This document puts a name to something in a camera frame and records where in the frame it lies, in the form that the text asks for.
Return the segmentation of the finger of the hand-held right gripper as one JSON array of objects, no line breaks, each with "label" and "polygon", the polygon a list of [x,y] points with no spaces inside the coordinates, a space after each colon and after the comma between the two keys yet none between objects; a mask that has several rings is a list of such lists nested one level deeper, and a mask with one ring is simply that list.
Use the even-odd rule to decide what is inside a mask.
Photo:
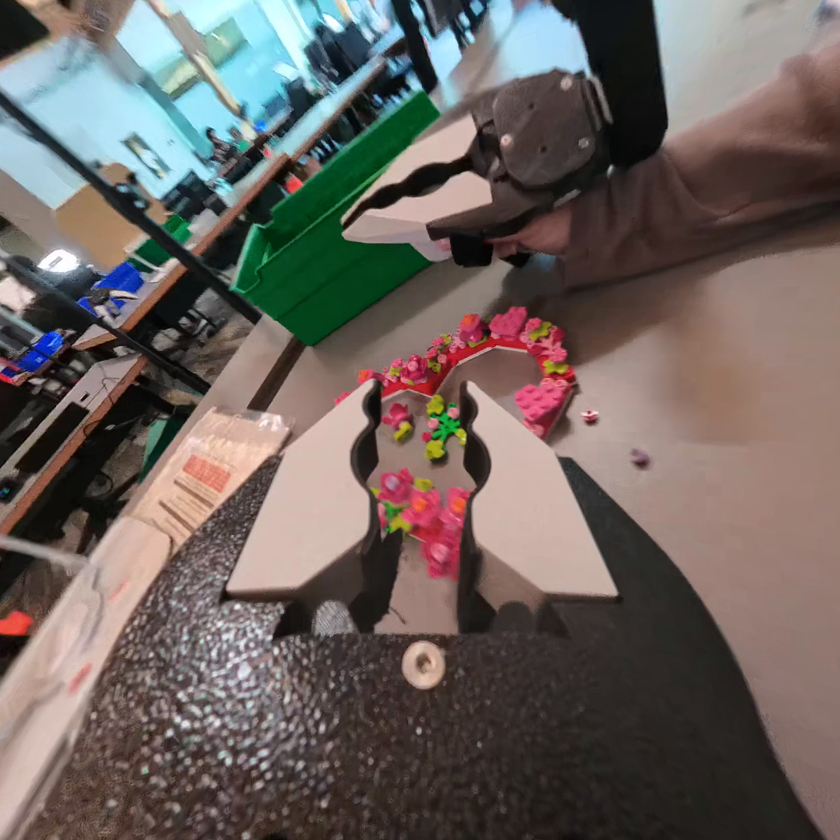
[{"label": "finger of the hand-held right gripper", "polygon": [[489,205],[489,140],[474,120],[432,129],[399,154],[357,207]]},{"label": "finger of the hand-held right gripper", "polygon": [[490,186],[477,175],[456,175],[420,196],[399,198],[393,205],[354,216],[361,203],[342,219],[343,236],[364,245],[410,245],[430,261],[451,258],[448,245],[433,241],[427,224],[491,204]]}]

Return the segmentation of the small green bin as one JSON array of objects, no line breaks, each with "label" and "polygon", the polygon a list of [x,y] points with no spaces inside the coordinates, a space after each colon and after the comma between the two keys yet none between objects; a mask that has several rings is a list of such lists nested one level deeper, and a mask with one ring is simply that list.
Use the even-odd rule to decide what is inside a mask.
[{"label": "small green bin", "polygon": [[[180,245],[184,245],[192,237],[189,222],[178,214],[169,216],[163,222],[162,229]],[[139,246],[128,251],[127,261],[140,272],[149,272],[171,258],[170,252],[154,239],[147,238]]]}]

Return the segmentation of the blue storage bin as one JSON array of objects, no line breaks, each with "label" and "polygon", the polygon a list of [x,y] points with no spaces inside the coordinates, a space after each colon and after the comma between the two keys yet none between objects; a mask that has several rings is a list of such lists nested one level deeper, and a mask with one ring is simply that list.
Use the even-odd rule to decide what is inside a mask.
[{"label": "blue storage bin", "polygon": [[66,336],[54,331],[45,333],[23,350],[11,350],[12,356],[1,359],[2,381],[15,383],[23,376],[42,373],[58,361],[66,346]]},{"label": "blue storage bin", "polygon": [[128,302],[138,299],[143,284],[141,273],[124,261],[93,284],[87,304],[93,311],[119,312]]}]

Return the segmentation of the person's right hand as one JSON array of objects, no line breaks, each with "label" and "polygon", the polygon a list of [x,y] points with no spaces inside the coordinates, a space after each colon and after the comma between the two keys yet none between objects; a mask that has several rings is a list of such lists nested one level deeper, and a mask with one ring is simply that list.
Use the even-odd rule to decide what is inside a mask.
[{"label": "person's right hand", "polygon": [[561,256],[571,241],[573,206],[567,203],[541,215],[516,234],[488,240],[495,257],[511,264],[531,255]]}]

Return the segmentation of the black stand pole with clamp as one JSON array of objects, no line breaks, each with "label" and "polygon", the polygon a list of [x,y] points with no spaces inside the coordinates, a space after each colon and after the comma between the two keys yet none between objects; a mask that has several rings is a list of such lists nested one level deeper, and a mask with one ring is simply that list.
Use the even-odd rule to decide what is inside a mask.
[{"label": "black stand pole with clamp", "polygon": [[156,242],[163,250],[176,259],[187,271],[194,274],[205,287],[245,317],[250,323],[257,324],[261,318],[260,311],[253,307],[246,299],[230,289],[221,276],[196,253],[179,243],[167,233],[162,226],[154,222],[148,214],[141,210],[135,199],[126,192],[121,192],[115,185],[107,182],[100,174],[92,170],[81,158],[58,141],[39,122],[33,119],[19,104],[10,98],[5,91],[1,91],[2,110],[18,125],[28,132],[29,137],[46,148],[55,157],[69,166],[71,170],[87,182],[104,201],[131,225],[140,229]]}]

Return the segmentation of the green lego flower stem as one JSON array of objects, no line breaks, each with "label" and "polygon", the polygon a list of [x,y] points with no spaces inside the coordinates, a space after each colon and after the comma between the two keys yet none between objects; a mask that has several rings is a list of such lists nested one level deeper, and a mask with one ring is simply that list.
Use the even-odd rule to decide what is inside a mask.
[{"label": "green lego flower stem", "polygon": [[467,432],[461,426],[460,411],[455,402],[446,402],[440,394],[435,394],[426,405],[426,415],[427,429],[422,434],[426,460],[445,461],[450,438],[460,446],[466,446]]}]

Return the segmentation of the clear plastic bag with sheet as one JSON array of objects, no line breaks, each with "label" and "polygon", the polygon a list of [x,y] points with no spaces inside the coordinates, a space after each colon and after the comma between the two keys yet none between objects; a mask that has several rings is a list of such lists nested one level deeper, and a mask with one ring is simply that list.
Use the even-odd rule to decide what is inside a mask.
[{"label": "clear plastic bag with sheet", "polygon": [[210,409],[162,457],[129,512],[180,548],[268,458],[294,422],[276,414]]}]

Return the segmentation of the wall picture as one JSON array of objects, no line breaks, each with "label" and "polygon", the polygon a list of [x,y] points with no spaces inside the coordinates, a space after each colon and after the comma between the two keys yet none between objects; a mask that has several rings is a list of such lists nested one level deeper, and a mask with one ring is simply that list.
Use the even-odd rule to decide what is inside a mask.
[{"label": "wall picture", "polygon": [[159,181],[170,174],[170,166],[137,133],[132,133],[122,143]]},{"label": "wall picture", "polygon": [[223,18],[221,23],[205,31],[195,29],[183,14],[174,16],[173,22],[172,33],[182,51],[152,72],[158,87],[171,99],[180,98],[200,81],[206,81],[203,70],[211,67],[218,72],[249,46],[234,17]]}]

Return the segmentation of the small tan board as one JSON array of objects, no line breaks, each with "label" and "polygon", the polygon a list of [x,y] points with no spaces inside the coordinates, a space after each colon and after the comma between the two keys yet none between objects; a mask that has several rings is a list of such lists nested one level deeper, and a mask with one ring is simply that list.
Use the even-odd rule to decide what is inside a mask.
[{"label": "small tan board", "polygon": [[79,186],[52,213],[60,232],[100,270],[110,270],[123,262],[148,238],[88,183]]}]

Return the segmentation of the person's right forearm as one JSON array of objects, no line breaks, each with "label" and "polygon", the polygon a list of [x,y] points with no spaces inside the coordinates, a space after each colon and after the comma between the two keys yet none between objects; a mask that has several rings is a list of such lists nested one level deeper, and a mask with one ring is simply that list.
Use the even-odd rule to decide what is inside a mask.
[{"label": "person's right forearm", "polygon": [[638,277],[838,210],[838,37],[571,204],[569,288]]}]

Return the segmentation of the green storage bin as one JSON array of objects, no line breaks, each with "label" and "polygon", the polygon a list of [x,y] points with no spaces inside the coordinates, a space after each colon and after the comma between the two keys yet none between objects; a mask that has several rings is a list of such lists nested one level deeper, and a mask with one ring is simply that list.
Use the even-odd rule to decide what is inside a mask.
[{"label": "green storage bin", "polygon": [[410,245],[346,240],[341,220],[438,117],[417,91],[345,145],[250,228],[232,289],[312,346],[430,266]]}]

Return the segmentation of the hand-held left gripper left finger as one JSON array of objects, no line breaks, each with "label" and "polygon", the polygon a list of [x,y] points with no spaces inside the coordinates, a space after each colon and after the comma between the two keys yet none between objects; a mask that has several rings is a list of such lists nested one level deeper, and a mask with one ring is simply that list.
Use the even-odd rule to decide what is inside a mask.
[{"label": "hand-held left gripper left finger", "polygon": [[280,458],[225,594],[247,601],[351,601],[380,524],[368,479],[378,463],[382,385],[357,387]]}]

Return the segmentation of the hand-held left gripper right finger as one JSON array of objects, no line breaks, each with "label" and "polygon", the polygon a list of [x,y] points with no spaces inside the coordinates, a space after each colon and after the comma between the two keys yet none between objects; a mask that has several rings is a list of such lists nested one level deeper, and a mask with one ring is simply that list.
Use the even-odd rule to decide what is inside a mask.
[{"label": "hand-held left gripper right finger", "polygon": [[619,591],[550,446],[478,384],[462,384],[467,445],[478,456],[470,529],[488,601],[614,601]]}]

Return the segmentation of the red pink lego flower wreath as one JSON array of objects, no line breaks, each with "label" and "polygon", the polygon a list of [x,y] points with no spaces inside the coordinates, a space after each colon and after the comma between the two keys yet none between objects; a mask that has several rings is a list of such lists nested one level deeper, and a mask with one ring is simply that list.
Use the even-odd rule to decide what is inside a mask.
[{"label": "red pink lego flower wreath", "polygon": [[[422,432],[422,440],[427,429],[426,405],[432,396],[440,394],[447,403],[458,405],[456,399],[445,396],[445,385],[460,366],[493,350],[526,354],[538,365],[540,378],[536,384],[519,388],[513,401],[522,425],[546,439],[565,413],[577,385],[564,338],[562,328],[530,316],[524,307],[512,307],[489,317],[468,313],[454,331],[434,337],[424,353],[394,358],[380,370],[362,369],[357,383],[377,380],[381,384],[382,415],[389,403],[407,404],[414,419],[413,435],[400,444],[394,441],[404,445],[418,431]],[[466,431],[460,408],[459,411]],[[430,466],[445,463],[425,461]],[[415,539],[431,579],[457,580],[466,504],[473,490],[462,486],[440,490],[431,479],[402,468],[386,471],[372,493],[381,534],[401,533]]]}]

